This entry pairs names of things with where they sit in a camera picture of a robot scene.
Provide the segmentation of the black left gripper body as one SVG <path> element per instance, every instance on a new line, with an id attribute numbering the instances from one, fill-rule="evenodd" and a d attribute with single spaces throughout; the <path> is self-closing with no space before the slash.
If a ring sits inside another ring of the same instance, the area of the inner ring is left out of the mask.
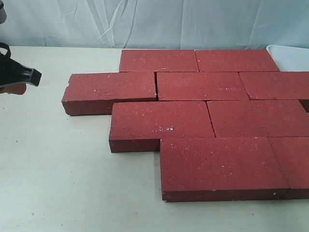
<path id="1" fill-rule="evenodd" d="M 34 68 L 26 67 L 9 56 L 0 54 L 0 87 L 15 84 L 30 84 L 38 86 L 42 74 Z"/>

